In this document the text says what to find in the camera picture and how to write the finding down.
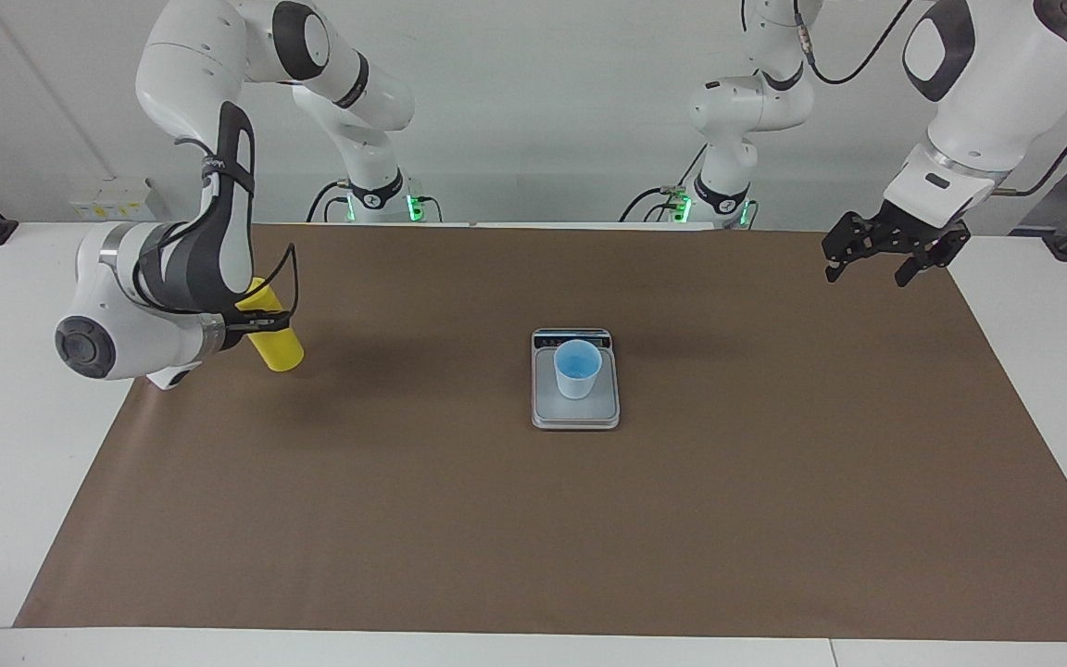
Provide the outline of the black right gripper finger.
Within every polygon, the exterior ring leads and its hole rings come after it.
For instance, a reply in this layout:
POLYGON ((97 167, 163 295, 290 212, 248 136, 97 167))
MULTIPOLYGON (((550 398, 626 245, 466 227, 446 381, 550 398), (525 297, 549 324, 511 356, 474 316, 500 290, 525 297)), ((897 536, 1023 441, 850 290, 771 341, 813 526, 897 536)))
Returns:
POLYGON ((292 311, 236 311, 234 332, 246 334, 277 333, 291 325, 292 311))

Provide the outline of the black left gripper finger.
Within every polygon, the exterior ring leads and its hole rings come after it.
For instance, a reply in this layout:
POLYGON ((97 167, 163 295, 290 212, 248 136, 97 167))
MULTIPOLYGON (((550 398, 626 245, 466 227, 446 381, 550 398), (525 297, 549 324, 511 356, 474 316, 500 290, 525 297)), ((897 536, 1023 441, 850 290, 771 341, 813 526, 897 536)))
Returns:
POLYGON ((910 239, 911 247, 908 257, 895 271, 895 283, 898 287, 906 287, 923 271, 945 269, 972 236, 964 222, 952 222, 943 229, 930 227, 928 231, 940 232, 940 235, 931 240, 915 239, 915 237, 910 239))
POLYGON ((848 263, 875 257, 885 252, 885 228, 877 220, 865 219, 854 211, 843 215, 822 238, 827 282, 835 283, 848 263))

